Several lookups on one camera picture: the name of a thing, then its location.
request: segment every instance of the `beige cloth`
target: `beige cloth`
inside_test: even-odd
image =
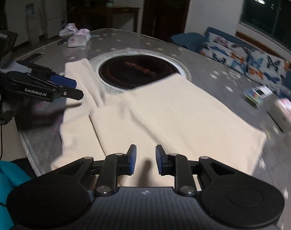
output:
[[[266,141],[264,132],[248,125],[217,99],[179,74],[123,94],[109,95],[88,60],[66,64],[65,74],[77,81],[85,96],[67,100],[61,126],[63,154],[52,169],[84,156],[102,160],[137,146],[133,176],[122,186],[173,186],[160,176],[155,146],[189,160],[209,156],[252,174]]]

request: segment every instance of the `dark doorway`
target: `dark doorway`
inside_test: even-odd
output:
[[[169,41],[183,33],[190,0],[144,0],[141,33]]]

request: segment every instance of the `floor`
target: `floor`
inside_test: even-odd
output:
[[[51,39],[40,39],[39,43],[30,45],[23,43],[14,48],[12,59],[20,58],[21,56],[31,52],[34,49],[59,40],[60,37],[56,36]],[[3,156],[2,161],[13,161],[16,159],[26,158],[26,153],[23,149],[19,133],[16,128],[14,119],[9,124],[2,127],[2,141],[3,141]],[[1,129],[0,129],[0,155],[1,155]]]

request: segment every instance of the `gloved hand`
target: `gloved hand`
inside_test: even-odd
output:
[[[8,96],[0,89],[0,126],[8,124],[23,104],[27,104],[24,97]]]

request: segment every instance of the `tissue box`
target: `tissue box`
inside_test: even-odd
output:
[[[283,132],[291,130],[291,115],[278,100],[270,106],[268,113]]]

